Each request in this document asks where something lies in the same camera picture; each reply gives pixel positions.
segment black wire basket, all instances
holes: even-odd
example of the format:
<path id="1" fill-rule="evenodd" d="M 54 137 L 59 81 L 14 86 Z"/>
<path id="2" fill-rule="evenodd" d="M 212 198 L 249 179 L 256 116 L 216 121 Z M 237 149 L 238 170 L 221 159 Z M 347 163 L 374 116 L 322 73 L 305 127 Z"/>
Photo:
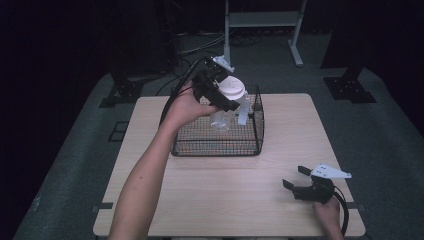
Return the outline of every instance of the black wire basket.
<path id="1" fill-rule="evenodd" d="M 180 129 L 175 137 L 171 154 L 178 157 L 231 157 L 256 156 L 261 153 L 264 141 L 264 109 L 259 87 L 246 86 L 250 107 L 246 125 L 238 125 L 239 109 L 231 122 L 230 130 L 212 129 L 210 117 L 200 117 Z M 201 104 L 209 104 L 206 98 Z"/>

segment white metal stand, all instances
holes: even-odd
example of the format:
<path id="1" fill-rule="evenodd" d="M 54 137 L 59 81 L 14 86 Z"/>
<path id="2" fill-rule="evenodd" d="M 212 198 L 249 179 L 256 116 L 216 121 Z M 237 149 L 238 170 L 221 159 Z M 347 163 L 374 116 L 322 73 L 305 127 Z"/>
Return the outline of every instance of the white metal stand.
<path id="1" fill-rule="evenodd" d="M 300 10 L 289 12 L 241 12 L 231 13 L 229 11 L 229 1 L 225 1 L 225 60 L 231 65 L 230 53 L 230 27 L 274 27 L 274 26 L 294 26 L 294 36 L 290 39 L 289 47 L 292 52 L 296 66 L 303 66 L 303 61 L 297 50 L 296 44 L 305 13 L 307 0 L 302 0 Z"/>

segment gray carpet floor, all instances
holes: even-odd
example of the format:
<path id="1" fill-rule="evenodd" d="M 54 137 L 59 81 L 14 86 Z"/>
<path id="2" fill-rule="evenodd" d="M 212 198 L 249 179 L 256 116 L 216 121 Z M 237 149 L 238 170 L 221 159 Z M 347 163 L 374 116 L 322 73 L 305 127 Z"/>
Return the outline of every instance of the gray carpet floor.
<path id="1" fill-rule="evenodd" d="M 346 172 L 348 185 L 367 233 L 373 239 L 424 239 L 424 139 L 411 124 L 384 82 L 364 69 L 359 77 L 377 103 L 352 104 L 334 100 L 323 77 L 341 76 L 345 69 L 320 69 L 330 34 L 302 34 L 298 47 L 304 66 L 295 66 L 290 36 L 253 38 L 259 43 L 232 47 L 233 74 L 261 93 L 308 93 L 317 108 L 333 150 Z M 181 46 L 192 49 L 212 39 L 182 36 Z M 207 49 L 222 54 L 222 46 Z M 185 57 L 193 63 L 202 52 Z M 175 73 L 188 63 L 181 61 Z M 165 77 L 144 85 L 142 96 L 153 96 Z M 169 95 L 170 84 L 159 95 Z M 61 148 L 33 206 L 15 239 L 96 239 L 92 227 L 120 142 L 108 141 L 115 124 L 129 121 L 134 104 L 99 108 L 113 86 L 109 74 L 99 79 Z"/>

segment light wood tabletop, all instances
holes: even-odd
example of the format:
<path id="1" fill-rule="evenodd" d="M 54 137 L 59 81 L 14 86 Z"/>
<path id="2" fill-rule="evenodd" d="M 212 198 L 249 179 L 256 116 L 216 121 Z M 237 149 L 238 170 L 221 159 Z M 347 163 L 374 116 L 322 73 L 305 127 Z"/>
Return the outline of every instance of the light wood tabletop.
<path id="1" fill-rule="evenodd" d="M 310 186 L 297 172 L 325 163 L 340 169 L 311 97 L 262 94 L 265 133 L 262 152 L 252 157 L 175 157 L 170 155 L 149 236 L 308 237 L 324 233 L 312 203 L 295 200 L 282 179 Z M 158 127 L 167 97 L 141 97 L 113 169 L 93 231 L 107 236 L 124 182 Z M 354 181 L 355 176 L 347 181 Z M 345 179 L 334 179 L 347 202 L 354 202 Z M 350 209 L 346 236 L 362 236 L 357 209 Z"/>

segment white container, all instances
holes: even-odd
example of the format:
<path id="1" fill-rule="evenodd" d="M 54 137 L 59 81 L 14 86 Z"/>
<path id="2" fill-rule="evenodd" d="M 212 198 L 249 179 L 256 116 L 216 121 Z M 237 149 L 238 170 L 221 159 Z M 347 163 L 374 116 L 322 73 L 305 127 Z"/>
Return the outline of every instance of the white container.
<path id="1" fill-rule="evenodd" d="M 229 100 L 235 100 L 242 104 L 247 97 L 244 84 L 237 78 L 228 76 L 221 83 L 218 83 L 219 91 Z M 226 132 L 230 129 L 231 121 L 235 112 L 228 110 L 219 111 L 211 115 L 211 127 L 220 132 Z"/>

